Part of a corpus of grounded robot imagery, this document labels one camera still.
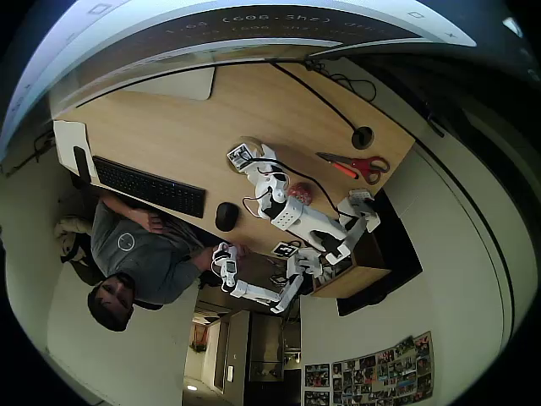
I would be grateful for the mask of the person's left hand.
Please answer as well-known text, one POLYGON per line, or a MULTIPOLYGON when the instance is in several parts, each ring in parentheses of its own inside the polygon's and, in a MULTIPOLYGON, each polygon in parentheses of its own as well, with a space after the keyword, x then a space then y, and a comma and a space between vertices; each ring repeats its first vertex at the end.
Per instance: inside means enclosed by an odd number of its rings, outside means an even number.
POLYGON ((155 213, 144 211, 139 221, 140 225, 150 233, 164 233, 164 223, 155 213))

